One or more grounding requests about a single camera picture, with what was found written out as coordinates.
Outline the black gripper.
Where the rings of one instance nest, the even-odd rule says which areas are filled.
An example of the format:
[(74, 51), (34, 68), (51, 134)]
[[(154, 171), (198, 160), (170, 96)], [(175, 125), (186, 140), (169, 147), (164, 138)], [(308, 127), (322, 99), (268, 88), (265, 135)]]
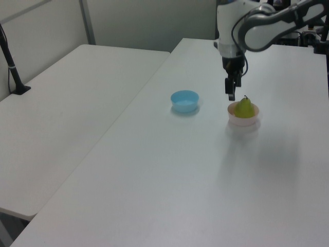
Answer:
[(241, 86), (245, 58), (244, 56), (235, 58), (222, 57), (222, 63), (228, 75), (228, 78), (225, 79), (225, 93), (228, 95), (229, 101), (235, 101), (235, 86)]

